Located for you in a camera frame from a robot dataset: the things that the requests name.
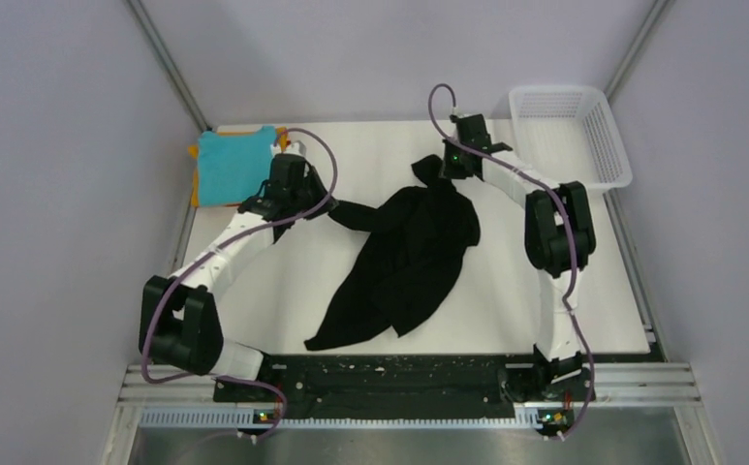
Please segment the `black t-shirt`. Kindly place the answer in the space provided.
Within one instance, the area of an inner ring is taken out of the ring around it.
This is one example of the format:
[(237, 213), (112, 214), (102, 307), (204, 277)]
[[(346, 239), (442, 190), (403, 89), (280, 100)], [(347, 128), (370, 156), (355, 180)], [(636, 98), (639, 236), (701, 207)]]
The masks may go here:
[(473, 203), (442, 177), (443, 160), (428, 155), (412, 166), (418, 186), (371, 207), (340, 201), (329, 218), (368, 237), (337, 288), (311, 352), (371, 340), (388, 329), (404, 336), (426, 322), (453, 290), (466, 251), (479, 244)]

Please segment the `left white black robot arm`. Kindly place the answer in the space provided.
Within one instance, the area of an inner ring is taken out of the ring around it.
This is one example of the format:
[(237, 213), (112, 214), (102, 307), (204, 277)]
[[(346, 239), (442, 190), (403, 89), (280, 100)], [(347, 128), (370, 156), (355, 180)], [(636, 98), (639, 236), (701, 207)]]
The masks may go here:
[(227, 338), (218, 301), (263, 251), (297, 221), (326, 214), (335, 199), (314, 166), (293, 151), (273, 157), (257, 195), (235, 212), (221, 234), (191, 263), (143, 287), (140, 308), (141, 366), (151, 361), (193, 375), (235, 378), (251, 400), (272, 392), (273, 374), (262, 351)]

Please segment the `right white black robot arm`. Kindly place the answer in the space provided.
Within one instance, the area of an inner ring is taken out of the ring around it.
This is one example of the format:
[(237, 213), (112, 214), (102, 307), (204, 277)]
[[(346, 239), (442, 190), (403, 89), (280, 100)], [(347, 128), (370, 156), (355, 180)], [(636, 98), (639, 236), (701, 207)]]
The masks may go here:
[(492, 140), (481, 114), (452, 114), (454, 134), (443, 135), (441, 175), (477, 177), (503, 193), (524, 212), (523, 247), (540, 279), (540, 328), (535, 353), (545, 361), (531, 373), (534, 391), (556, 399), (571, 384), (561, 363), (583, 350), (577, 335), (576, 300), (580, 273), (597, 240), (588, 191), (579, 181), (559, 183), (519, 159), (504, 142)]

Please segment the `white plastic basket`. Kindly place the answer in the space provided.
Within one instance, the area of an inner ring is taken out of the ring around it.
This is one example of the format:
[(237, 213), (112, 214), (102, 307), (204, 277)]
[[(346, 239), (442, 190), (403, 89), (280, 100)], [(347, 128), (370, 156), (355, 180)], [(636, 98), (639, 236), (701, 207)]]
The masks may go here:
[(528, 85), (508, 95), (517, 155), (560, 182), (605, 193), (633, 181), (622, 138), (603, 91), (581, 85)]

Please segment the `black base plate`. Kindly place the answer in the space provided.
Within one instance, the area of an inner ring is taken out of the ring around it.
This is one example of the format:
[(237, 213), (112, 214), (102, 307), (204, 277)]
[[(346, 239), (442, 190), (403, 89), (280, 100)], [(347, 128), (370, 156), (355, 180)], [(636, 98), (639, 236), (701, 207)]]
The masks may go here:
[(217, 403), (270, 403), (285, 419), (511, 419), (519, 405), (580, 406), (594, 397), (583, 356), (275, 355), (256, 387), (216, 381)]

